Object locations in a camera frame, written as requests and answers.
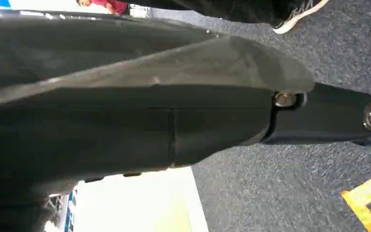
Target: black pants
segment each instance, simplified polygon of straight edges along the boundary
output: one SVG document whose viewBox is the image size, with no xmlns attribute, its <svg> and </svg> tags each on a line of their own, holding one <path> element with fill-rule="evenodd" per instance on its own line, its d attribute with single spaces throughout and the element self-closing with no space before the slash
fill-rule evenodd
<svg viewBox="0 0 371 232">
<path fill-rule="evenodd" d="M 243 23 L 277 25 L 289 16 L 294 0 L 130 0 L 130 3 L 170 10 L 193 10 L 205 16 Z"/>
</svg>

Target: shoe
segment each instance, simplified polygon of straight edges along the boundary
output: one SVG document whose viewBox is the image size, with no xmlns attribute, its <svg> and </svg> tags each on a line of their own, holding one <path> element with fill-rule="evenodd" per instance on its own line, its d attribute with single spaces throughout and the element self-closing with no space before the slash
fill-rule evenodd
<svg viewBox="0 0 371 232">
<path fill-rule="evenodd" d="M 288 19 L 273 29 L 277 34 L 284 34 L 290 31 L 295 24 L 305 16 L 313 14 L 321 9 L 329 0 L 303 0 L 300 6 L 297 6 L 291 10 L 291 14 Z"/>
</svg>

